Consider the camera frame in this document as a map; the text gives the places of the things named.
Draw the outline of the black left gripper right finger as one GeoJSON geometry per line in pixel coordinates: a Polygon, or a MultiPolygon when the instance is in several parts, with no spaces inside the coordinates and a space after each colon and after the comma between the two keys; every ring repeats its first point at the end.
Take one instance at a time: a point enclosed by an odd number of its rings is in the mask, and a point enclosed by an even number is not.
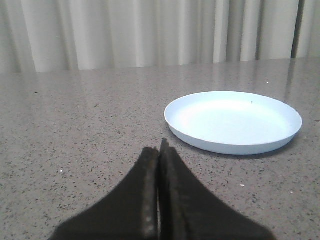
{"type": "Polygon", "coordinates": [[[162,140],[159,153],[162,240],[273,240],[265,226],[236,212],[212,194],[162,140]]]}

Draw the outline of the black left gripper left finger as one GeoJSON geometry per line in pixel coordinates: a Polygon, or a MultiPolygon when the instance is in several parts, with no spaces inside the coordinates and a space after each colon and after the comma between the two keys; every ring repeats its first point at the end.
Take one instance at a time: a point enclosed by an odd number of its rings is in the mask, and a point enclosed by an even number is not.
{"type": "Polygon", "coordinates": [[[158,156],[145,147],[126,177],[103,199],[56,228],[52,240],[158,239],[158,156]]]}

